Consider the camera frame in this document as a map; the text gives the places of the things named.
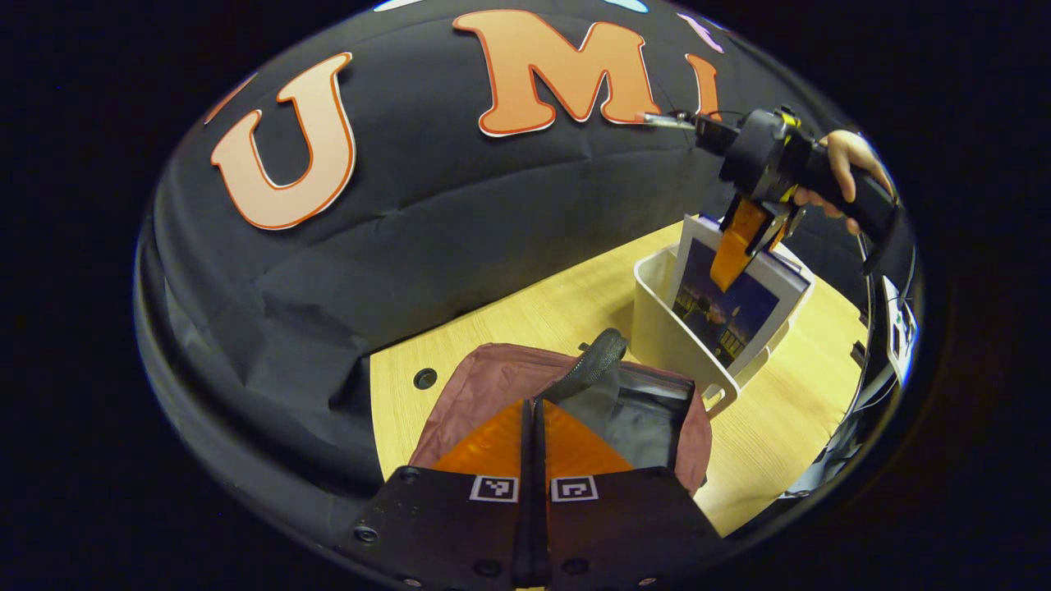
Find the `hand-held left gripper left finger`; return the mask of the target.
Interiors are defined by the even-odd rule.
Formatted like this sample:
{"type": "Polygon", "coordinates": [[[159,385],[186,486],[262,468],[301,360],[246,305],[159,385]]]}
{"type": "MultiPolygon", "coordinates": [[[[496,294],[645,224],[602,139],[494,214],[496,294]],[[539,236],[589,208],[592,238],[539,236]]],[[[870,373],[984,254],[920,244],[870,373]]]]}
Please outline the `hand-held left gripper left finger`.
{"type": "Polygon", "coordinates": [[[466,444],[494,442],[495,458],[444,471],[401,466],[353,523],[353,561],[401,590],[514,590],[528,401],[511,404],[466,444]]]}

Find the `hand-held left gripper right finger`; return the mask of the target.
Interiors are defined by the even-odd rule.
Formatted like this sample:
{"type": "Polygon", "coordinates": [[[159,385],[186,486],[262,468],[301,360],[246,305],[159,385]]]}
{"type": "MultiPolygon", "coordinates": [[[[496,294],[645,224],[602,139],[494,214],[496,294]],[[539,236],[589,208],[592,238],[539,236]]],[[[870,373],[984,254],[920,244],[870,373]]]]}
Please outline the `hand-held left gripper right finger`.
{"type": "Polygon", "coordinates": [[[537,405],[548,590],[676,590],[727,547],[664,466],[634,469],[583,423],[537,405]]]}

